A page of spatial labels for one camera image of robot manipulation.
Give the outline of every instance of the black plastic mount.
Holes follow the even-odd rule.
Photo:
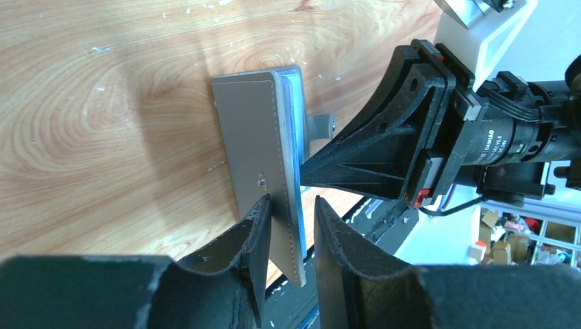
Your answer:
[[[581,274],[568,266],[412,266],[318,197],[314,252],[322,328],[576,328]],[[555,310],[547,316],[545,310]]]
[[[404,199],[408,206],[420,190],[429,190],[427,197],[445,194],[488,106],[472,83],[473,75],[442,45],[414,40],[397,47],[365,107],[301,166],[301,184]],[[450,104],[460,102],[457,94],[479,106],[471,120]]]
[[[167,256],[17,256],[0,264],[0,328],[256,328],[271,201],[178,262]]]

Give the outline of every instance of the cardboard box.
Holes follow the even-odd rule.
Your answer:
[[[484,255],[484,258],[480,262],[481,265],[493,265],[492,254]]]
[[[484,213],[484,216],[482,216],[482,219],[480,221],[482,223],[485,223],[486,226],[488,226],[490,228],[494,228],[496,226],[496,222],[498,221],[498,216],[494,215],[494,212],[487,210]]]
[[[486,224],[481,222],[480,230],[478,232],[478,240],[484,242],[484,244],[486,245],[485,251],[486,254],[490,252],[491,239],[492,239],[492,229],[489,228]]]
[[[573,243],[575,240],[575,228],[550,221],[547,225],[547,238]]]
[[[486,253],[486,246],[485,245],[477,245],[473,244],[470,246],[470,250],[468,251],[468,257],[476,259],[478,262],[482,262],[484,259],[484,255]]]
[[[492,246],[492,258],[496,265],[512,264],[510,243],[505,241],[496,242],[494,246]]]
[[[517,263],[523,263],[526,261],[529,238],[526,236],[511,234],[508,237],[507,242],[510,244],[512,261]]]
[[[541,250],[544,250],[546,252],[549,252],[551,254],[556,254],[558,251],[558,248],[555,247],[554,245],[546,245],[546,244],[542,244],[541,246]]]

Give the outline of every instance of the mounting hole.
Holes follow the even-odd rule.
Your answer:
[[[416,91],[417,89],[417,79],[413,79],[412,83],[410,84],[410,91]]]
[[[204,262],[204,259],[202,256],[198,256],[198,255],[187,255],[186,257],[183,257],[182,259],[180,259],[180,264],[182,264],[183,266],[194,266],[194,265],[198,265]]]
[[[262,187],[265,191],[269,189],[269,183],[263,173],[258,174],[258,187]]]
[[[383,134],[387,130],[387,122],[381,122],[378,126],[378,134]]]

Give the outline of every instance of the red component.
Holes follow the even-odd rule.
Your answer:
[[[430,190],[429,188],[423,188],[419,190],[419,193],[416,197],[416,202],[414,203],[414,208],[420,208],[421,203],[430,195],[431,191],[432,190]]]
[[[537,221],[536,219],[525,217],[525,221],[529,230],[538,234],[541,231],[541,222]]]

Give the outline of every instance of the wooden table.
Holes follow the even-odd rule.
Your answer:
[[[209,78],[298,64],[341,129],[432,0],[0,2],[0,259],[168,254],[238,219]],[[312,189],[338,213],[359,196]],[[269,282],[277,276],[269,271]]]

